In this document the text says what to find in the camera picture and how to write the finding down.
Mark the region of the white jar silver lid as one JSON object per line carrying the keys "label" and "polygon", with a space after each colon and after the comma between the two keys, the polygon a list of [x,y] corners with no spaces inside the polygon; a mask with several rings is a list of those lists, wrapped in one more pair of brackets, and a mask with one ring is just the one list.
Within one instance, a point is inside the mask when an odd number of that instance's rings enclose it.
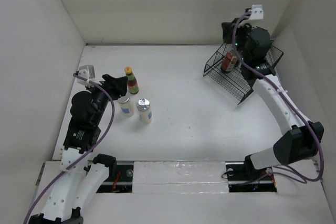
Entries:
{"label": "white jar silver lid", "polygon": [[123,115],[131,117],[134,114],[133,103],[130,97],[128,96],[120,97],[118,98],[117,102]]}
{"label": "white jar silver lid", "polygon": [[151,104],[147,99],[139,99],[136,103],[136,107],[140,116],[140,120],[143,123],[151,123],[152,121],[152,110]]}

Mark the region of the black cap red label bottle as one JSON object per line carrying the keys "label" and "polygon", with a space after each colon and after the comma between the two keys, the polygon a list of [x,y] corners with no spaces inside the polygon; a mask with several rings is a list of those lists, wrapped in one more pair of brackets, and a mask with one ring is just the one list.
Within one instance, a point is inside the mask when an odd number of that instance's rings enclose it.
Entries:
{"label": "black cap red label bottle", "polygon": [[223,58],[223,62],[220,66],[220,69],[223,73],[229,73],[233,70],[237,62],[237,56],[233,50],[228,51]]}

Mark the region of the yellow cap chili sauce bottle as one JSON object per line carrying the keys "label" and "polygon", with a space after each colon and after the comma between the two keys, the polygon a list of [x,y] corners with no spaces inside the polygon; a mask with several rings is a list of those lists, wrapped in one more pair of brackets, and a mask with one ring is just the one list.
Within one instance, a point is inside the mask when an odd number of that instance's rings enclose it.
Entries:
{"label": "yellow cap chili sauce bottle", "polygon": [[137,94],[139,92],[139,86],[138,86],[137,79],[132,71],[132,68],[125,67],[124,72],[128,78],[128,81],[127,81],[128,92],[130,94]]}

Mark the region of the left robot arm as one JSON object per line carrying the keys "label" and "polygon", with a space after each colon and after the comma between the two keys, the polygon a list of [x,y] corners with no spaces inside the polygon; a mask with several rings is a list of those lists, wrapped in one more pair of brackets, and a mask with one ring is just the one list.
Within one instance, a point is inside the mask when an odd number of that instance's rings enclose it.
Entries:
{"label": "left robot arm", "polygon": [[108,74],[96,82],[78,70],[73,76],[86,87],[71,100],[71,119],[62,148],[59,174],[37,196],[24,223],[83,223],[88,208],[105,180],[117,176],[116,158],[93,150],[109,132],[113,119],[104,132],[100,121],[108,104],[127,92],[127,77],[114,78]]}

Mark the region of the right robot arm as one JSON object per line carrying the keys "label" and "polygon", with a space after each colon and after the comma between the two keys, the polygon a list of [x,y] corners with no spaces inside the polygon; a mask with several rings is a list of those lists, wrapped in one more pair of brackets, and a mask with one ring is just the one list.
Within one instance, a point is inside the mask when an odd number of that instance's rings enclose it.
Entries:
{"label": "right robot arm", "polygon": [[[267,30],[253,28],[249,17],[235,18],[221,24],[223,42],[231,44],[240,61],[243,78],[264,101],[276,119],[282,137],[270,148],[247,155],[243,173],[254,179],[270,167],[284,169],[299,176],[300,182],[317,182],[324,172],[321,140],[324,127],[302,114],[281,86],[275,70],[266,61],[272,43]],[[308,178],[291,167],[292,163],[318,155],[320,170],[316,178]]]}

